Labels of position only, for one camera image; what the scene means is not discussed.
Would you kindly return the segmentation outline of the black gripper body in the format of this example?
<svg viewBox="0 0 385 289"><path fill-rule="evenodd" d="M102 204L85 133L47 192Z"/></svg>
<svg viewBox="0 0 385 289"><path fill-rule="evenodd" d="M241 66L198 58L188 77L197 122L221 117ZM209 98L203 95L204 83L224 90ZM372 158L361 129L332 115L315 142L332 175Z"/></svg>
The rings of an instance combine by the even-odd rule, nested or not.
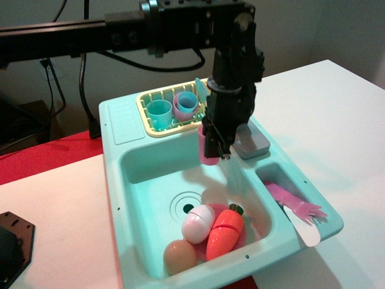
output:
<svg viewBox="0 0 385 289"><path fill-rule="evenodd" d="M202 125L215 125L220 131L231 134L234 144L238 126L247 123L254 111L255 83L250 82L237 89L227 89L219 86L213 77L209 77L207 86L211 93L206 99Z"/></svg>

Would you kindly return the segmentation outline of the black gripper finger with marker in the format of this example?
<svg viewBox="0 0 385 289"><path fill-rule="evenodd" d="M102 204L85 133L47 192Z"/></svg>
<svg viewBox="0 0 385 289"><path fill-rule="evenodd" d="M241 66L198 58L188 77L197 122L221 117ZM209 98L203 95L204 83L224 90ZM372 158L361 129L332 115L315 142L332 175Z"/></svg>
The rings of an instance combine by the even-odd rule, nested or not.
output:
<svg viewBox="0 0 385 289"><path fill-rule="evenodd" d="M220 158L222 160L231 158L231 134L220 131L215 125L208 124L203 124L202 133L204 136L203 155L205 158Z"/></svg>

